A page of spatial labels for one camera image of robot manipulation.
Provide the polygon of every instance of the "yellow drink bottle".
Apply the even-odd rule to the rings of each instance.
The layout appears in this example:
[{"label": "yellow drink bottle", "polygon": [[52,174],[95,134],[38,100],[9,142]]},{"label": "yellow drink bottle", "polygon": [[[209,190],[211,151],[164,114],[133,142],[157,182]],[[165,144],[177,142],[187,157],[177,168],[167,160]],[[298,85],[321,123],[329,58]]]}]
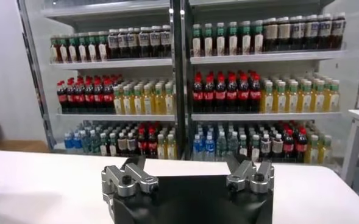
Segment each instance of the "yellow drink bottle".
[{"label": "yellow drink bottle", "polygon": [[329,165],[332,163],[332,137],[330,135],[324,136],[324,145],[319,151],[319,164]]},{"label": "yellow drink bottle", "polygon": [[290,82],[290,91],[286,99],[286,112],[287,113],[297,113],[297,103],[299,100],[299,95],[297,93],[299,83],[297,81]]},{"label": "yellow drink bottle", "polygon": [[324,111],[338,112],[339,111],[339,80],[333,80],[328,94],[325,95]]}]

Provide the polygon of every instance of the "bottle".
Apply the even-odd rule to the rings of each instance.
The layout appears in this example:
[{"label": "bottle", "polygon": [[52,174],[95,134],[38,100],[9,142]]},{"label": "bottle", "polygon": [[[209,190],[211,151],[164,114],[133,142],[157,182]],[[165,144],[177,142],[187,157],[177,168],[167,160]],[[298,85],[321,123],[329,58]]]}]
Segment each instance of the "bottle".
[{"label": "bottle", "polygon": [[163,29],[160,32],[160,39],[162,40],[162,57],[171,58],[171,38],[170,38],[170,26],[163,25]]},{"label": "bottle", "polygon": [[296,141],[296,150],[297,150],[297,163],[304,163],[305,152],[307,151],[308,139],[307,131],[303,128],[300,130]]},{"label": "bottle", "polygon": [[119,58],[119,46],[118,46],[118,29],[110,29],[109,36],[107,37],[108,48],[110,49],[110,58],[116,59]]},{"label": "bottle", "polygon": [[168,134],[167,136],[167,157],[168,159],[177,159],[177,146],[175,143],[174,135]]},{"label": "bottle", "polygon": [[305,23],[305,49],[313,50],[317,49],[318,45],[318,33],[319,33],[319,22],[317,15],[310,15],[307,17]]},{"label": "bottle", "polygon": [[259,75],[255,74],[250,84],[250,108],[252,113],[260,112],[260,97]]},{"label": "bottle", "polygon": [[289,94],[286,98],[286,113],[297,113],[297,102],[299,96],[297,93],[298,82],[292,81],[289,85]]},{"label": "bottle", "polygon": [[319,19],[319,49],[331,48],[331,15],[324,14],[322,20]]},{"label": "bottle", "polygon": [[193,25],[193,56],[200,57],[201,56],[201,25],[194,24]]},{"label": "bottle", "polygon": [[290,23],[289,17],[278,19],[278,51],[290,49]]},{"label": "bottle", "polygon": [[160,39],[160,26],[152,26],[152,32],[149,34],[151,39],[152,52],[151,56],[154,58],[162,56],[162,42]]},{"label": "bottle", "polygon": [[108,47],[107,43],[107,37],[108,37],[108,31],[100,31],[98,32],[99,35],[99,56],[101,58],[101,61],[107,61],[110,59],[110,48]]},{"label": "bottle", "polygon": [[208,135],[205,142],[205,161],[215,160],[215,142],[212,135]]},{"label": "bottle", "polygon": [[252,147],[251,147],[251,160],[257,162],[259,160],[260,147],[259,147],[259,135],[252,136]]},{"label": "bottle", "polygon": [[110,133],[109,137],[110,137],[110,146],[109,146],[110,156],[116,156],[117,155],[116,134]]},{"label": "bottle", "polygon": [[319,151],[319,164],[330,165],[332,163],[332,137],[330,135],[324,136],[324,145]]},{"label": "bottle", "polygon": [[325,95],[324,111],[339,111],[339,96],[339,80],[332,80],[330,91],[328,94]]},{"label": "bottle", "polygon": [[318,80],[315,83],[315,90],[312,94],[311,100],[311,111],[312,112],[323,112],[324,111],[324,81]]},{"label": "bottle", "polygon": [[217,56],[226,54],[226,30],[224,23],[217,23]]},{"label": "bottle", "polygon": [[284,113],[286,107],[286,95],[285,95],[285,82],[278,83],[277,95],[274,99],[274,109],[275,113]]},{"label": "bottle", "polygon": [[229,55],[236,55],[238,52],[238,23],[229,23]]},{"label": "bottle", "polygon": [[205,24],[205,41],[204,41],[204,51],[205,56],[210,57],[214,55],[215,49],[215,39],[213,38],[213,28],[211,23]]},{"label": "bottle", "polygon": [[238,85],[235,74],[229,74],[229,83],[227,86],[227,110],[230,112],[238,111]]},{"label": "bottle", "polygon": [[265,159],[271,155],[271,141],[268,134],[264,134],[260,139],[260,157]]},{"label": "bottle", "polygon": [[62,63],[69,63],[71,59],[69,58],[69,35],[67,34],[61,34],[59,35],[60,39],[60,55],[62,58]]},{"label": "bottle", "polygon": [[345,13],[337,14],[332,20],[331,48],[339,50],[342,46],[343,32],[346,26]]},{"label": "bottle", "polygon": [[132,132],[128,133],[128,138],[126,142],[129,154],[136,155],[137,143]]},{"label": "bottle", "polygon": [[291,159],[294,156],[294,139],[293,131],[291,129],[286,132],[283,140],[283,152],[285,154],[285,159]]},{"label": "bottle", "polygon": [[226,111],[226,82],[222,72],[218,72],[218,83],[216,85],[216,111]]},{"label": "bottle", "polygon": [[309,113],[311,105],[311,81],[305,81],[302,93],[299,95],[297,110],[299,113]]},{"label": "bottle", "polygon": [[96,37],[98,37],[98,32],[89,32],[88,33],[88,52],[90,53],[91,62],[97,62],[100,59],[99,47],[96,42]]}]

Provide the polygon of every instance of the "table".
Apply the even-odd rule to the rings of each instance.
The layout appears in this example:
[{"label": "table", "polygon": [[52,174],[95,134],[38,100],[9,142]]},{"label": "table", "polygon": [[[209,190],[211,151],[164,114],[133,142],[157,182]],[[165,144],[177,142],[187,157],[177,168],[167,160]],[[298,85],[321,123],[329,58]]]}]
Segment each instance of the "table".
[{"label": "table", "polygon": [[341,178],[351,186],[359,156],[359,110],[349,110],[349,114],[352,116],[352,125],[347,140]]},{"label": "table", "polygon": [[[0,151],[0,223],[109,224],[101,170],[125,158]],[[273,223],[359,223],[359,196],[325,167],[275,164]],[[151,175],[223,175],[226,163],[147,159]]]}]

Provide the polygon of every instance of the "cola bottle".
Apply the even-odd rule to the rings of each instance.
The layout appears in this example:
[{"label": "cola bottle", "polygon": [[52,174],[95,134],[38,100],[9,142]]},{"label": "cola bottle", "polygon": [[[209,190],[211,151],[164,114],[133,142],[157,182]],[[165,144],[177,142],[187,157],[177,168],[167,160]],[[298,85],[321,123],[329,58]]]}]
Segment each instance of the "cola bottle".
[{"label": "cola bottle", "polygon": [[260,84],[259,75],[254,74],[250,85],[250,111],[259,113],[260,111]]},{"label": "cola bottle", "polygon": [[229,112],[236,112],[238,110],[238,84],[236,82],[236,75],[229,74],[229,82],[227,86],[227,109]]},{"label": "cola bottle", "polygon": [[249,111],[249,85],[248,77],[246,74],[240,75],[240,81],[238,86],[238,105],[239,112],[248,112]]},{"label": "cola bottle", "polygon": [[226,111],[226,83],[225,77],[222,72],[218,72],[218,82],[216,85],[216,111],[225,112]]},{"label": "cola bottle", "polygon": [[204,86],[204,112],[213,112],[213,104],[215,101],[215,84],[213,75],[208,75]]},{"label": "cola bottle", "polygon": [[193,84],[193,111],[194,112],[202,112],[202,100],[203,100],[203,92],[202,92],[202,76],[200,72],[197,72],[194,78]]}]

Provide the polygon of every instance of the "dark soda bottle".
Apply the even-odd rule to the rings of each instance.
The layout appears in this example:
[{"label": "dark soda bottle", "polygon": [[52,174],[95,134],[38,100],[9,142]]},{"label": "dark soda bottle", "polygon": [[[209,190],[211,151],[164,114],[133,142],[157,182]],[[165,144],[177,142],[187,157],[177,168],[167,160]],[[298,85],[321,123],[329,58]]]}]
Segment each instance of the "dark soda bottle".
[{"label": "dark soda bottle", "polygon": [[114,114],[114,94],[112,83],[109,79],[104,82],[104,104],[105,104],[105,112],[108,114]]},{"label": "dark soda bottle", "polygon": [[198,72],[194,79],[193,84],[193,111],[202,112],[202,101],[203,101],[203,92],[202,92],[202,76]]},{"label": "dark soda bottle", "polygon": [[62,113],[66,114],[68,113],[68,99],[63,83],[64,81],[57,83],[57,98],[59,98],[59,103],[62,106]]},{"label": "dark soda bottle", "polygon": [[215,84],[213,81],[213,75],[208,75],[204,87],[204,112],[206,113],[213,112],[214,101],[215,101]]},{"label": "dark soda bottle", "polygon": [[229,75],[229,83],[227,86],[227,109],[229,112],[238,111],[238,84],[234,73]]},{"label": "dark soda bottle", "polygon": [[294,156],[294,139],[291,129],[286,132],[285,138],[283,139],[283,152],[285,159],[291,159]]},{"label": "dark soda bottle", "polygon": [[105,112],[103,89],[104,87],[102,86],[101,80],[96,79],[94,81],[94,101],[97,113]]},{"label": "dark soda bottle", "polygon": [[248,77],[246,74],[240,75],[240,81],[238,86],[238,108],[239,112],[248,112],[249,111],[249,85]]},{"label": "dark soda bottle", "polygon": [[225,112],[226,111],[226,82],[225,77],[222,72],[218,72],[218,82],[216,85],[216,111]]},{"label": "dark soda bottle", "polygon": [[250,85],[250,111],[252,113],[260,112],[260,84],[259,75],[254,74]]}]

